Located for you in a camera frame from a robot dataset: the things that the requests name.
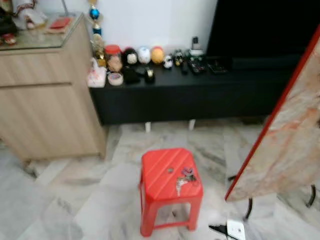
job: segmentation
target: television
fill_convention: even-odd
[[[233,68],[294,67],[320,23],[320,0],[218,0],[206,55]]]

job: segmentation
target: cabinet door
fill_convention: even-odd
[[[71,85],[0,88],[0,138],[24,159],[97,153],[88,122]]]

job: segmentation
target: tv stand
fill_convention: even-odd
[[[152,66],[155,83],[91,88],[101,124],[254,117],[268,115],[281,96],[293,69],[206,71]]]

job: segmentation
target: red plastic stool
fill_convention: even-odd
[[[178,177],[184,177],[184,168],[193,169],[196,181],[181,187],[178,196],[176,184]],[[142,157],[140,179],[141,234],[151,236],[153,229],[187,226],[196,229],[203,186],[192,153],[184,148],[148,151]],[[164,205],[190,203],[188,221],[166,223],[155,226],[158,209]]]

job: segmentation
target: light wood cabinet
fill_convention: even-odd
[[[88,32],[83,15],[76,21],[61,47],[0,51],[0,138],[23,161],[105,155],[86,83]]]

